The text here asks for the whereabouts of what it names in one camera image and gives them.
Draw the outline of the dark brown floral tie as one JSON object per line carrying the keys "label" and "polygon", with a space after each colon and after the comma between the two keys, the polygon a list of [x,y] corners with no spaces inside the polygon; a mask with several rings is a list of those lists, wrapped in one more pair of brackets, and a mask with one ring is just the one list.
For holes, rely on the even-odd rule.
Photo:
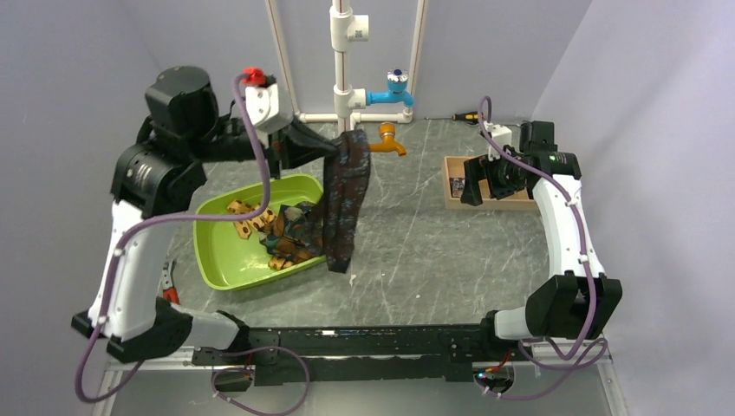
{"label": "dark brown floral tie", "polygon": [[324,154],[323,194],[305,214],[306,248],[325,256],[328,270],[345,273],[354,252],[360,210],[372,172],[371,151],[366,133],[360,129],[328,140],[306,128],[308,142]]}

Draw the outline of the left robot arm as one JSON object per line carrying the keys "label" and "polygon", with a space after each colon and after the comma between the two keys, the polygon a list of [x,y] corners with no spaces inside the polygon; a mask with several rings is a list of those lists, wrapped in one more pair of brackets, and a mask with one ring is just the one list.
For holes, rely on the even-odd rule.
{"label": "left robot arm", "polygon": [[113,227],[101,286],[93,304],[71,322],[90,341],[106,339],[117,361],[162,358],[182,347],[214,349],[229,364],[242,361],[250,348],[246,323],[224,311],[183,308],[160,294],[172,234],[191,220],[188,209],[206,182],[206,163],[255,160],[268,197],[282,169],[336,152],[332,140],[284,106],[273,76],[252,70],[236,79],[233,91],[246,110],[240,117],[220,113],[202,68],[166,69],[146,90],[149,114],[114,171]]}

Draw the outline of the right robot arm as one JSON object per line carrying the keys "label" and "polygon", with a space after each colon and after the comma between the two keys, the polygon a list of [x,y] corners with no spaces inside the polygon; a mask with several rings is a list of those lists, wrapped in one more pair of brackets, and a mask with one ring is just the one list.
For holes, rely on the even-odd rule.
{"label": "right robot arm", "polygon": [[619,304],[622,287],[607,276],[589,235],[577,156],[559,151],[549,121],[523,123],[519,148],[511,144],[508,127],[484,121],[479,132],[489,141],[488,153],[465,161],[461,203],[481,205],[481,182],[497,200],[527,192],[541,215],[550,266],[547,281],[524,306],[491,313],[491,328],[477,338],[479,352],[497,360],[511,341],[594,340]]}

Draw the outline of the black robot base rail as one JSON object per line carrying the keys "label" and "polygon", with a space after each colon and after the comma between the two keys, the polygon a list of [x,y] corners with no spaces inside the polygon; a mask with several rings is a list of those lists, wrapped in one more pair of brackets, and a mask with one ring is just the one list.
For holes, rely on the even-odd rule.
{"label": "black robot base rail", "polygon": [[250,367],[258,387],[311,380],[442,379],[469,382],[485,367],[520,358],[489,324],[252,328],[251,352],[201,348],[195,366]]}

